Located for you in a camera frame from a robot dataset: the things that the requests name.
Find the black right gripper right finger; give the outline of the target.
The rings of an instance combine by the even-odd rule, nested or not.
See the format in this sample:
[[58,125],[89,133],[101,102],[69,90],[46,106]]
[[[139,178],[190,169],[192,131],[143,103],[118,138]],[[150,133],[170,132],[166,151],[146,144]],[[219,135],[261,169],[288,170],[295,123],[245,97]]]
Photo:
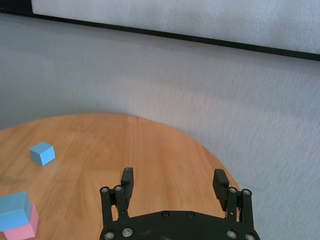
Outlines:
[[253,205],[252,192],[249,189],[237,190],[230,186],[230,182],[223,169],[215,169],[212,186],[222,210],[225,212],[225,219],[237,221],[246,226],[253,227]]

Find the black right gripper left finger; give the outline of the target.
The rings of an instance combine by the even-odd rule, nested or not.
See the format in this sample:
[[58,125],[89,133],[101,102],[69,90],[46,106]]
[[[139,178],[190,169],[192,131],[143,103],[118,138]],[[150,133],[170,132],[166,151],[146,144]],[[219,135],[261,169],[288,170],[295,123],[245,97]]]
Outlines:
[[118,219],[129,217],[128,208],[134,188],[134,169],[126,167],[120,179],[120,184],[114,188],[103,186],[100,190],[102,223],[110,224],[113,221],[112,206],[117,209]]

